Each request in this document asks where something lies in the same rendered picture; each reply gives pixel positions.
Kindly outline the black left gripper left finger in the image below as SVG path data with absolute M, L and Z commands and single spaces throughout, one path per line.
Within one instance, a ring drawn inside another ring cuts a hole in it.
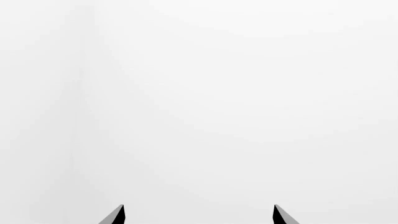
M 120 205 L 115 208 L 108 216 L 101 220 L 98 224 L 124 224 L 126 214 L 124 205 Z

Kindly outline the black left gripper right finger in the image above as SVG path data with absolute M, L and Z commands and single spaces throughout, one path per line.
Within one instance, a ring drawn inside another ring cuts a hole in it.
M 272 220 L 274 224 L 300 224 L 279 205 L 274 205 Z

